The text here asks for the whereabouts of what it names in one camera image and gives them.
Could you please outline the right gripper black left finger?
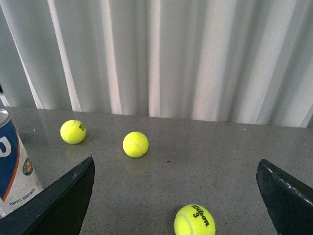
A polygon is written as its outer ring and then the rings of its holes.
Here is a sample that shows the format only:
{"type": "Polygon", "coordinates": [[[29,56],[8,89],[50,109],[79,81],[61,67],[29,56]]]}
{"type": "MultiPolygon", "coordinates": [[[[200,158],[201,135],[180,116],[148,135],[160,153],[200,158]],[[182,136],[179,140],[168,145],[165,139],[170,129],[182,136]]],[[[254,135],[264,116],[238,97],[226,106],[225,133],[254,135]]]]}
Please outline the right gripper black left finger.
{"type": "Polygon", "coordinates": [[[2,235],[78,235],[95,177],[87,157],[26,204],[0,221],[2,235]]]}

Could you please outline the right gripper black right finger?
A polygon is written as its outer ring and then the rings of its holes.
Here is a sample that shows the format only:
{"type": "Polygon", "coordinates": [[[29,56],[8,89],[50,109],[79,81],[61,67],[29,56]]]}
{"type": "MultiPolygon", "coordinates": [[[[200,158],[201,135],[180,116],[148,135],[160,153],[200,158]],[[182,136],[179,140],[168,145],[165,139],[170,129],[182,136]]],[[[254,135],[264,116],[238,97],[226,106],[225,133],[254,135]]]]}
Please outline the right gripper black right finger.
{"type": "Polygon", "coordinates": [[[260,160],[256,181],[279,235],[313,233],[313,189],[266,159],[260,160]]]}

